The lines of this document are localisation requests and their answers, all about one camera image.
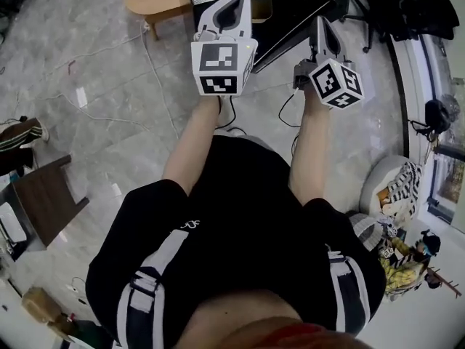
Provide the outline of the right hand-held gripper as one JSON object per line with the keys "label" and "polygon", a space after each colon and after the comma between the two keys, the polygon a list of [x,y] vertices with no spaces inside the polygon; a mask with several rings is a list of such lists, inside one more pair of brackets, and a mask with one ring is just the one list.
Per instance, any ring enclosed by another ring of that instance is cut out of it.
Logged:
{"label": "right hand-held gripper", "polygon": [[322,104],[339,110],[365,99],[360,74],[344,64],[343,42],[323,16],[312,22],[310,46],[313,56],[294,66],[294,89],[313,85]]}

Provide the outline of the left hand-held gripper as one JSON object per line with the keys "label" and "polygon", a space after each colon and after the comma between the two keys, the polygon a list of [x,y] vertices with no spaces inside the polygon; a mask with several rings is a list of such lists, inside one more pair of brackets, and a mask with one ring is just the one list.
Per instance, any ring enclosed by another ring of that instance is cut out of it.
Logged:
{"label": "left hand-held gripper", "polygon": [[[237,38],[222,35],[234,31]],[[191,43],[193,75],[202,96],[238,96],[254,64],[258,47],[251,37],[251,0],[218,0],[198,23]]]}

